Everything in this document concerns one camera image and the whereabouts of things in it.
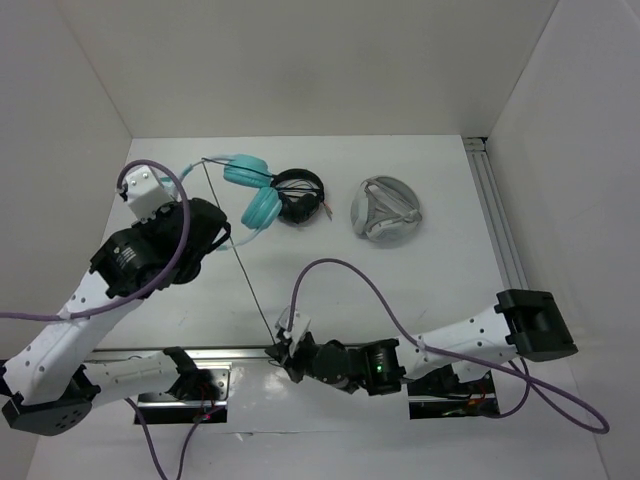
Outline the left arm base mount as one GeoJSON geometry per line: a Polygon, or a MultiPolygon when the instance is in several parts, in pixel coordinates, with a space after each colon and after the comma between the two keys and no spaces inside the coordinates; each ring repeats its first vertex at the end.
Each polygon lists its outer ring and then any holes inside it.
{"type": "Polygon", "coordinates": [[[198,375],[187,387],[161,393],[144,393],[136,399],[150,425],[223,424],[228,417],[231,364],[197,363],[198,375]]]}

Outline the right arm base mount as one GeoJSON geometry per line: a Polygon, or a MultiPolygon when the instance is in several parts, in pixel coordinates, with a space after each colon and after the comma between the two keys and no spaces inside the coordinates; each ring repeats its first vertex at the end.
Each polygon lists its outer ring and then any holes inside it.
{"type": "Polygon", "coordinates": [[[451,367],[443,367],[409,383],[407,393],[411,420],[500,414],[490,373],[462,383],[451,367]]]}

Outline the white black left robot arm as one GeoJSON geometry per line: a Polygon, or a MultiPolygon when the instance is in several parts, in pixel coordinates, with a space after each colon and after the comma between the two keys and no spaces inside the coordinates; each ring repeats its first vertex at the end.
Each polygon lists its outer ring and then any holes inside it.
{"type": "Polygon", "coordinates": [[[110,304],[152,283],[180,242],[182,207],[169,202],[145,223],[112,234],[63,307],[18,355],[1,366],[2,414],[10,428],[55,436],[77,426],[93,409],[131,396],[167,393],[192,400],[211,395],[211,374],[180,347],[147,357],[89,364],[87,358],[117,323],[142,302],[110,304]]]}

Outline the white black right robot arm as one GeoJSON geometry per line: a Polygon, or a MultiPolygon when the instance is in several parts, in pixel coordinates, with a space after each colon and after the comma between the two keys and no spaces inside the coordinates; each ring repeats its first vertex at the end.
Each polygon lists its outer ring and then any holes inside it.
{"type": "Polygon", "coordinates": [[[295,383],[310,377],[347,393],[364,389],[371,396],[396,393],[433,372],[441,388],[457,392],[517,357],[541,363],[578,351],[546,291],[502,291],[496,305],[467,320],[358,347],[316,342],[310,322],[307,315],[284,310],[276,324],[278,341],[266,354],[295,383]]]}

